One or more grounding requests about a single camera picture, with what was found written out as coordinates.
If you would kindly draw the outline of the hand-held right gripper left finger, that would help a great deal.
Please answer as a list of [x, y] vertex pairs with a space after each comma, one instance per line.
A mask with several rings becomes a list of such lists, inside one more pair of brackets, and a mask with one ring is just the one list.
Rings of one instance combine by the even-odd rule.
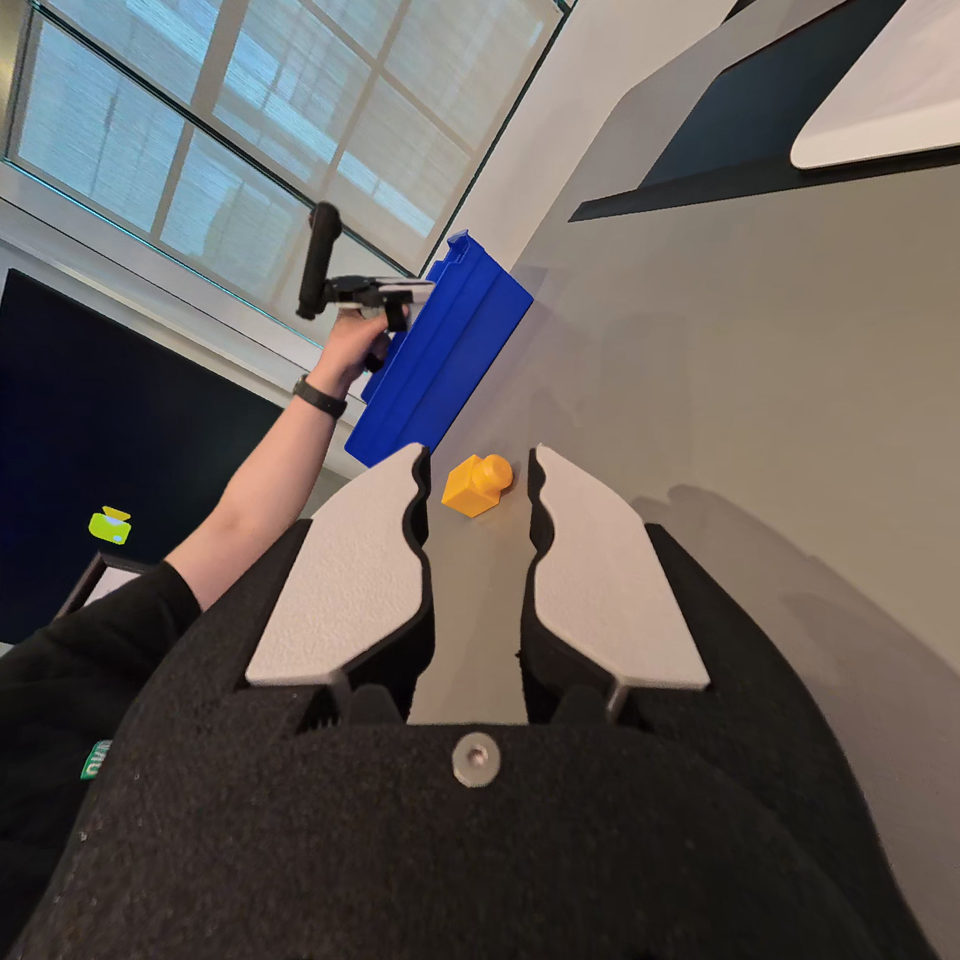
[[246, 667], [251, 686], [323, 688], [341, 708], [378, 686], [408, 719], [435, 651], [429, 493], [429, 449], [413, 442], [311, 516]]

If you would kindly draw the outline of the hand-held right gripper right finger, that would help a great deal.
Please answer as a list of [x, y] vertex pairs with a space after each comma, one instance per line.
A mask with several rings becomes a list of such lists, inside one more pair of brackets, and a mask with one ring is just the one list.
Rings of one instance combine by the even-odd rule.
[[703, 693], [711, 677], [642, 517], [553, 448], [530, 449], [534, 557], [520, 615], [526, 715], [585, 688], [605, 719], [634, 690]]

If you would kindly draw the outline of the blue plastic bin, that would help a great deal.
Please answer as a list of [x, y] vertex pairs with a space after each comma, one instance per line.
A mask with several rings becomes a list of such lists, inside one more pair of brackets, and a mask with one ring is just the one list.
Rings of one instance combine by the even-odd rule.
[[447, 244], [426, 275], [431, 294], [368, 381], [372, 392], [344, 443], [364, 467], [412, 443], [436, 451], [534, 302], [466, 230]]

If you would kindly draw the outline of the orange one-stud block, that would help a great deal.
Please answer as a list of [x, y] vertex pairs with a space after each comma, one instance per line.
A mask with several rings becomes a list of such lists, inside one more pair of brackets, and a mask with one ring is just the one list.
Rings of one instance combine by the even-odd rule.
[[505, 458], [471, 455], [448, 474], [440, 502], [474, 519], [497, 507], [513, 482], [513, 469]]

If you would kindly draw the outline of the person's left forearm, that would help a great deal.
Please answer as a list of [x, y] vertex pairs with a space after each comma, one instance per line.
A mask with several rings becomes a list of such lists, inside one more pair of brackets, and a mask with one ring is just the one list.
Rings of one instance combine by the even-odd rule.
[[228, 482], [219, 502], [165, 558], [202, 611], [291, 527], [326, 459], [335, 421], [295, 397]]

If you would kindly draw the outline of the grey desk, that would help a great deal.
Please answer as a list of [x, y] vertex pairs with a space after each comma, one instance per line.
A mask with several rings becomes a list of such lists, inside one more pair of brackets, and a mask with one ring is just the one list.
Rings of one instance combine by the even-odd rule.
[[774, 642], [958, 958], [958, 165], [570, 222], [727, 67], [843, 2], [581, 2], [459, 216], [534, 304], [433, 455], [424, 723], [524, 719], [530, 504], [450, 469], [544, 443]]

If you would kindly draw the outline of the black desk inlay panel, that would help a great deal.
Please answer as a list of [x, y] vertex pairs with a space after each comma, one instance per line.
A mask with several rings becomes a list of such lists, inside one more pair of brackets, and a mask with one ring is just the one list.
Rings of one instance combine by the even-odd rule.
[[802, 127], [903, 1], [843, 2], [718, 74], [630, 191], [587, 199], [571, 223], [903, 174], [959, 162], [958, 146], [803, 170]]

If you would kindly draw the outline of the person's left hand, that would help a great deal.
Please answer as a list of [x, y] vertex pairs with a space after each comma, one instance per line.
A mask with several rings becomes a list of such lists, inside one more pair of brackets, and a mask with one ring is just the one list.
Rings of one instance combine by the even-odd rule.
[[354, 381], [373, 356], [385, 359], [390, 346], [385, 311], [341, 308], [328, 334], [317, 365], [306, 376], [313, 388], [337, 400], [344, 400]]

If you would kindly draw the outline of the black wristwatch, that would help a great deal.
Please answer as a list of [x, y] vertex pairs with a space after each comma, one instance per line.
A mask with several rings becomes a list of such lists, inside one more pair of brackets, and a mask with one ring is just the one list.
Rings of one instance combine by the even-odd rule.
[[301, 399], [318, 412], [328, 415], [337, 422], [345, 414], [348, 403], [343, 399], [330, 395], [312, 386], [307, 381], [306, 374], [301, 375], [294, 384], [293, 396]]

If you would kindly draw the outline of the large gridded window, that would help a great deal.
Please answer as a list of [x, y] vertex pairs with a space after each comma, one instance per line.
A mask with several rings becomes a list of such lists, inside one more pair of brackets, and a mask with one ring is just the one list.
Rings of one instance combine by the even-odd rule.
[[327, 200], [417, 272], [570, 2], [31, 2], [7, 156], [267, 301]]

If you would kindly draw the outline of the framed marker sign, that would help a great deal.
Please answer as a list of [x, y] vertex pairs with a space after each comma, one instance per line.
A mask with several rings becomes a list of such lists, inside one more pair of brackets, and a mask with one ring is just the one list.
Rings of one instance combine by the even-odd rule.
[[61, 620], [143, 575], [147, 563], [99, 551], [83, 570], [53, 620]]

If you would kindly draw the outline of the black monitor screen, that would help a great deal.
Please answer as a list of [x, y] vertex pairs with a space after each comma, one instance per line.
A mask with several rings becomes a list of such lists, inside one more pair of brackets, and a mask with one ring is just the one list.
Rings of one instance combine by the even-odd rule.
[[153, 566], [280, 406], [9, 270], [1, 313], [1, 640], [49, 623], [100, 552]]

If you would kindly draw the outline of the person's black jacket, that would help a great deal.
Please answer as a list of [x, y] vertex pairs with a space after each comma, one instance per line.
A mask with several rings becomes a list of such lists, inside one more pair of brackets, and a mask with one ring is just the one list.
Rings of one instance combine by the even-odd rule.
[[159, 565], [55, 620], [1, 661], [1, 950], [36, 910], [64, 853], [91, 750], [114, 738], [170, 650], [201, 615]]

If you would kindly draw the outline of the white document stand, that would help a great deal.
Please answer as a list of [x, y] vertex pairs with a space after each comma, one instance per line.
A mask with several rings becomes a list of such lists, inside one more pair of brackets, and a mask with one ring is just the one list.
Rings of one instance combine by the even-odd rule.
[[959, 3], [906, 1], [798, 133], [800, 170], [959, 144]]

